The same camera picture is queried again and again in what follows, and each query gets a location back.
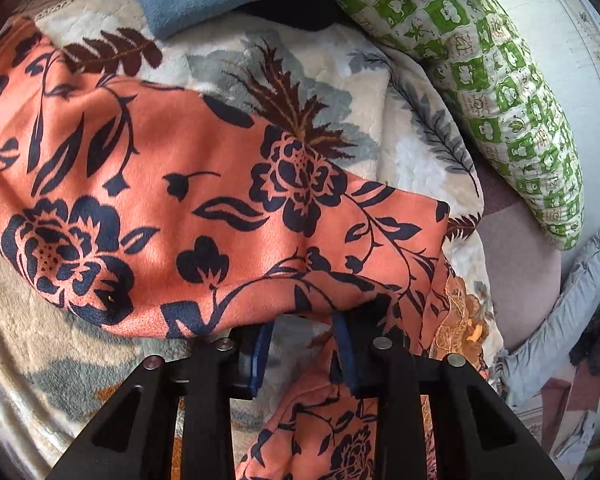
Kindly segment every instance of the orange floral fabric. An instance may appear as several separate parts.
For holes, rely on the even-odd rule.
[[[421,354],[449,310],[447,218],[211,97],[71,72],[28,20],[0,38],[0,252],[110,332],[190,337],[376,300]],[[238,478],[370,478],[376,403],[331,383],[334,359],[330,340]]]

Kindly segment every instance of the floral blanket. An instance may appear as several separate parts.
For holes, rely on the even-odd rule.
[[[184,340],[124,336],[205,335],[237,319],[314,312],[279,318],[258,399],[232,405],[245,478],[282,478],[271,468],[292,442],[316,449],[289,478],[337,478],[352,442],[373,442],[374,406],[328,381],[324,314],[377,295],[378,283],[400,305],[390,322],[412,351],[459,351],[487,374],[502,340],[474,232],[482,192],[412,60],[350,28],[307,33],[237,13],[160,42],[135,0],[72,0],[35,18],[49,39],[9,32],[3,41],[19,41],[0,72],[0,183],[18,176],[12,198],[0,193],[0,253],[10,262],[0,256],[0,428],[10,422],[0,438],[29,477],[46,475],[144,355],[187,354]],[[30,96],[17,103],[26,113],[5,99],[15,84]],[[164,206],[131,199],[139,189]],[[266,243],[271,233],[286,233],[284,243]],[[397,274],[405,264],[413,270]],[[268,301],[236,317],[246,297]],[[354,414],[320,453],[323,434],[299,443],[277,426],[307,381],[322,385],[312,394],[320,402],[338,397],[336,419]],[[430,434],[427,410],[424,402]],[[354,448],[371,460],[366,444]]]

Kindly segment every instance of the bolt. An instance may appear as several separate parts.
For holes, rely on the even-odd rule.
[[[374,339],[374,346],[378,350],[388,350],[393,345],[394,344],[391,342],[391,340],[388,337],[380,336],[380,337],[376,337]]]
[[[145,357],[142,361],[142,366],[147,370],[155,370],[156,368],[160,368],[164,363],[164,359],[159,355],[150,355],[149,357]]]
[[[452,366],[455,366],[456,368],[460,368],[461,366],[464,366],[466,359],[460,354],[449,354],[446,356],[446,362]]]
[[[228,337],[223,337],[214,341],[214,345],[219,351],[226,352],[234,347],[234,342]]]

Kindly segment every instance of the green and white pillow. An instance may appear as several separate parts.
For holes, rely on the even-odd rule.
[[[367,32],[413,57],[459,128],[561,250],[582,220],[580,161],[562,108],[496,0],[336,0]]]

